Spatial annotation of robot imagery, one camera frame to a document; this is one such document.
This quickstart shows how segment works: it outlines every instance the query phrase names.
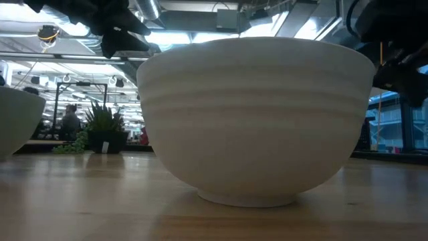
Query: person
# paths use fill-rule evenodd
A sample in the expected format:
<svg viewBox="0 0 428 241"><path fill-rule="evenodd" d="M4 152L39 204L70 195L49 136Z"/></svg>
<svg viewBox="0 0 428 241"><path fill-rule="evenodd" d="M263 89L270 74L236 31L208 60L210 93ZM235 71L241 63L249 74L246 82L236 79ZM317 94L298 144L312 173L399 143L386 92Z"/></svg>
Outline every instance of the person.
<svg viewBox="0 0 428 241"><path fill-rule="evenodd" d="M80 129L80 119L76 115L77 106L69 104L66 107L66 115L62 118L60 139L63 141L76 140L76 134Z"/></svg>
<svg viewBox="0 0 428 241"><path fill-rule="evenodd" d="M140 144L141 145L148 145L148 136L146 133L146 127L141 128L141 136L140 136Z"/></svg>

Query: wooden table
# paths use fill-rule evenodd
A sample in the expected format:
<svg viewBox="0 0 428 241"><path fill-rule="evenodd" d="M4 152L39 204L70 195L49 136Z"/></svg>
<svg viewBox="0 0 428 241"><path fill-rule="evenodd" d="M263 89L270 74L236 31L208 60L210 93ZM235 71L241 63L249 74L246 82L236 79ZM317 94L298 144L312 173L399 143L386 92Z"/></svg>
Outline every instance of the wooden table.
<svg viewBox="0 0 428 241"><path fill-rule="evenodd" d="M428 169L353 159L282 208L197 197L152 153L0 161L0 240L428 240Z"/></svg>

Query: bowl rim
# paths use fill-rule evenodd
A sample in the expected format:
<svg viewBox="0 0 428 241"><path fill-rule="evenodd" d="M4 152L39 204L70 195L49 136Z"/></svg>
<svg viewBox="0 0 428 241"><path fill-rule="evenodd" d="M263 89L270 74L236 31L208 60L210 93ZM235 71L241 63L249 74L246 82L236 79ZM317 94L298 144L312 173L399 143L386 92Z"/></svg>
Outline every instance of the bowl rim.
<svg viewBox="0 0 428 241"><path fill-rule="evenodd" d="M0 87L0 92L2 91L10 91L10 92L15 92L15 94L20 94L19 98L23 98L24 96L28 97L28 98L32 98L32 99L38 99L38 100L42 100L44 102L46 102L46 99L43 97L40 97L38 95L32 94L32 93L28 93L26 91L20 90L20 89L15 89L15 88L10 88L10 87Z"/></svg>
<svg viewBox="0 0 428 241"><path fill-rule="evenodd" d="M163 57L165 54L171 53L171 52L181 52L181 51L185 51L188 48L193 48L197 45L211 45L211 44L217 44L219 42L246 42L246 41L295 41L295 42L312 42L312 43L317 43L320 46L330 46L330 47L334 47L334 48L340 48L344 51L347 51L349 53L352 54L357 54L360 58L364 58L366 61L370 62L373 66L373 68L375 68L375 65L373 64L372 60L370 58L368 58L367 56L365 56L364 54L339 45L339 44L334 44L334 43L329 43L329 42L322 42L322 41L316 41L316 40L312 40L312 39L300 39L300 38L294 38L294 37L266 37L266 36L261 36L261 37L236 37L236 38L228 38L228 39L217 39L217 40L212 40L212 41L207 41L207 42L203 42L203 43L191 43L191 44L187 44L185 46L181 46L181 47L177 47L177 48L172 48L170 50L161 52L159 54L154 55L153 57L150 57L148 60L144 61L143 64L141 66L144 65L145 62L151 62L153 59L159 58L159 57Z"/></svg>

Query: black robotic arm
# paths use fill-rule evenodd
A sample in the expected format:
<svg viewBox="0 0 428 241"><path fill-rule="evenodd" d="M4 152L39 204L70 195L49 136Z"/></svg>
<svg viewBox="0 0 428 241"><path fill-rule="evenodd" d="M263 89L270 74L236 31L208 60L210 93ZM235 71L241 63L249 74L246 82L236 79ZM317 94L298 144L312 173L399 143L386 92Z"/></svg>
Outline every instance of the black robotic arm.
<svg viewBox="0 0 428 241"><path fill-rule="evenodd" d="M373 0L353 30L350 19L358 2L354 0L348 11L348 31L362 43L383 43L390 50L383 63L375 63L373 86L400 93L411 106L422 106L428 97L428 75L418 69L428 64L428 1Z"/></svg>

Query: potted plant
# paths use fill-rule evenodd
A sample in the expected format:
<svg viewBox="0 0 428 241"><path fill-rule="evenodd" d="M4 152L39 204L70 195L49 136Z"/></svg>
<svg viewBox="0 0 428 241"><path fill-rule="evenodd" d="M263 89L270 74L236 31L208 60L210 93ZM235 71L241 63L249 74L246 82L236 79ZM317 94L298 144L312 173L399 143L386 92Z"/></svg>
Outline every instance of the potted plant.
<svg viewBox="0 0 428 241"><path fill-rule="evenodd" d="M91 103L92 111L86 113L88 121L88 144L95 153L117 154L126 145L128 133L124 131L124 121L118 112L112 114L112 109Z"/></svg>

